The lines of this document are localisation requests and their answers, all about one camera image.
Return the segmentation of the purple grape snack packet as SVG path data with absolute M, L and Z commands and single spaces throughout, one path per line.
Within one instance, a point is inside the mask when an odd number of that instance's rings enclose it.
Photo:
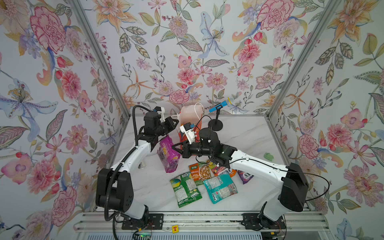
M 173 141 L 168 135 L 162 138 L 159 142 L 157 154 L 166 173 L 173 173 L 178 167 L 180 154 L 172 149 L 173 145 Z

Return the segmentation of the red paper bag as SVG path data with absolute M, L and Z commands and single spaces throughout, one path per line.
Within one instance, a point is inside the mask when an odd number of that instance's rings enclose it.
M 179 120 L 180 126 L 190 123 L 193 125 L 193 130 L 196 134 L 196 142 L 200 140 L 199 131 L 202 127 L 202 122 L 200 119 L 204 115 L 204 106 L 201 103 L 192 104 L 189 106 L 184 106 L 181 109 Z

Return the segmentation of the orange green nut snack packet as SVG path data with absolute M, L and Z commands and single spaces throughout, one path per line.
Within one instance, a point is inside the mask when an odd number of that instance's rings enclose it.
M 189 170 L 197 186 L 203 185 L 205 180 L 212 177 L 211 169 L 208 164 L 196 163 L 189 165 Z

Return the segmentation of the orange Fox's candy packet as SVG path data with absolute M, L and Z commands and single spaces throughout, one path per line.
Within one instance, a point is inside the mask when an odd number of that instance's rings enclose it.
M 214 164 L 211 161 L 208 162 L 208 165 L 209 165 L 210 170 L 212 171 L 212 173 L 214 174 L 215 177 L 217 177 L 217 176 L 219 176 L 221 174 L 229 174 L 230 177 L 232 178 L 237 173 L 236 170 L 228 169 L 228 168 L 225 168 L 225 167 L 220 167 L 220 166 Z

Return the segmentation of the teal snack packet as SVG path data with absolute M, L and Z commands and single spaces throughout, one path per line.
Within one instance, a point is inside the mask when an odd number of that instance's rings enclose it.
M 232 178 L 229 174 L 221 174 L 203 181 L 208 196 L 213 204 L 238 193 Z

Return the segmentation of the purple Fox's candy packet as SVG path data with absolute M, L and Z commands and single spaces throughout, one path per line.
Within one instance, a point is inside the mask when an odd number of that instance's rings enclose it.
M 253 175 L 246 173 L 246 172 L 243 172 L 243 171 L 240 171 L 240 170 L 237 170 L 237 173 L 238 173 L 243 185 L 247 184 L 254 177 Z

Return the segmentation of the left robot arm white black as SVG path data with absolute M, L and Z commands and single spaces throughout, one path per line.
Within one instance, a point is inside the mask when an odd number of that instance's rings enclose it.
M 111 221 L 118 215 L 134 220 L 146 219 L 147 206 L 135 200 L 131 173 L 152 152 L 160 137 L 176 129 L 179 120 L 165 118 L 164 112 L 163 107 L 153 110 L 139 105 L 133 107 L 133 147 L 118 163 L 98 173 L 96 205 L 104 208 L 105 221 Z

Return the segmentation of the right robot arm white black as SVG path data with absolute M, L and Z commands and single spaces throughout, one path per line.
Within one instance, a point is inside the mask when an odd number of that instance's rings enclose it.
M 180 127 L 187 140 L 172 146 L 184 159 L 191 156 L 208 157 L 218 167 L 235 169 L 253 175 L 277 193 L 265 201 L 259 214 L 254 218 L 261 228 L 270 228 L 288 212 L 300 213 L 308 202 L 309 183 L 306 173 L 298 164 L 287 165 L 268 163 L 236 147 L 222 144 L 216 132 L 203 128 L 195 133 L 188 124 Z

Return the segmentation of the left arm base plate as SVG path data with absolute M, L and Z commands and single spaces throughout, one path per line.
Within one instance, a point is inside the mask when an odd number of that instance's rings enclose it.
M 144 214 L 141 219 L 124 218 L 122 230 L 139 230 L 147 228 L 147 230 L 162 230 L 164 223 L 164 214 Z

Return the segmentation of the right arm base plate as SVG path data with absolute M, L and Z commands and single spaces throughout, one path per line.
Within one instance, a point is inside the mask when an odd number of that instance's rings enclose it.
M 285 230 L 286 222 L 283 217 L 280 217 L 277 221 L 271 221 L 264 216 L 259 216 L 258 213 L 244 213 L 242 214 L 243 220 L 241 225 L 243 225 L 246 230 Z

